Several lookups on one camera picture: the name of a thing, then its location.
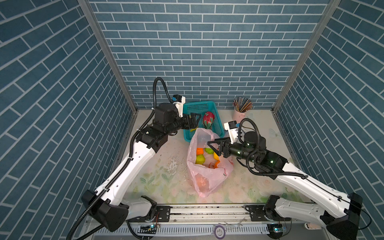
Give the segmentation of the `green pepper fruit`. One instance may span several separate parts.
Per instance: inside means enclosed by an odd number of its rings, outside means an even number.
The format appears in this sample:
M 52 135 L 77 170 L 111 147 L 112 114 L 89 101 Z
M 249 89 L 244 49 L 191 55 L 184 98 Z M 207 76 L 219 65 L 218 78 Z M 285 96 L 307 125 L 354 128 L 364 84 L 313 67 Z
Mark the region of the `green pepper fruit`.
M 203 165 L 205 163 L 206 159 L 204 155 L 197 155 L 195 164 L 197 165 Z

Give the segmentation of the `pink plastic bag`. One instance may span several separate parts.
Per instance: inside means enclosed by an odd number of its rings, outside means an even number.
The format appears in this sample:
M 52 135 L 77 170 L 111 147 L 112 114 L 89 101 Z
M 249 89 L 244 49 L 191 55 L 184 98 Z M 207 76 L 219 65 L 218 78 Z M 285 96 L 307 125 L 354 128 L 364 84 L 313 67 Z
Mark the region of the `pink plastic bag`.
M 187 154 L 187 168 L 193 182 L 193 186 L 199 197 L 208 197 L 218 190 L 224 181 L 234 170 L 233 160 L 216 156 L 216 153 L 207 145 L 208 141 L 217 139 L 214 135 L 210 139 L 192 139 Z M 195 164 L 197 148 L 204 149 L 205 163 Z

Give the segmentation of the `red dragon fruit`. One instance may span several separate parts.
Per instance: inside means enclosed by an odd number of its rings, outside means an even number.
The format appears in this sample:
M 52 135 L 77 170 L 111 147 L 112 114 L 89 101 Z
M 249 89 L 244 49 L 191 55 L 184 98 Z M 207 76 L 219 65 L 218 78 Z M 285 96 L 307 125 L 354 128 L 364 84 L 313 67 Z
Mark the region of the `red dragon fruit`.
M 214 125 L 215 115 L 212 112 L 206 112 L 203 116 L 203 126 L 205 129 L 211 130 Z

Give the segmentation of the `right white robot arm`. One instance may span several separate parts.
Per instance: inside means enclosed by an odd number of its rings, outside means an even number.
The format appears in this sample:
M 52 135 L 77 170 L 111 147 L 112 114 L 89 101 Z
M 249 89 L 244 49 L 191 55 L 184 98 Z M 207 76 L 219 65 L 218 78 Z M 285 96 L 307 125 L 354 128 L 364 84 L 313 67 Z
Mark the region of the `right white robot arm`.
M 305 204 L 271 195 L 264 205 L 264 215 L 271 221 L 297 219 L 325 228 L 340 240 L 355 240 L 359 231 L 363 199 L 356 193 L 337 191 L 298 169 L 281 155 L 266 148 L 266 139 L 257 132 L 245 134 L 243 142 L 236 137 L 215 139 L 208 146 L 218 155 L 245 160 L 255 176 L 269 177 L 312 200 Z

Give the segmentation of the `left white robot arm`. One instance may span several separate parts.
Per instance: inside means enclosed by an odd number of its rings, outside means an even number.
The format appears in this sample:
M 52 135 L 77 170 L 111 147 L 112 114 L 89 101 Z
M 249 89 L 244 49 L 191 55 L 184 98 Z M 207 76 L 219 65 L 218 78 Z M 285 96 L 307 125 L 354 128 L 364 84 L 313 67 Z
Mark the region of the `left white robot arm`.
M 130 142 L 129 155 L 115 171 L 94 191 L 87 190 L 82 201 L 87 214 L 111 232 L 117 230 L 125 221 L 145 217 L 154 217 L 156 202 L 148 197 L 124 204 L 123 197 L 129 186 L 144 165 L 153 158 L 168 141 L 168 137 L 179 130 L 195 129 L 199 125 L 201 114 L 184 114 L 182 104 L 161 103 L 155 107 Z

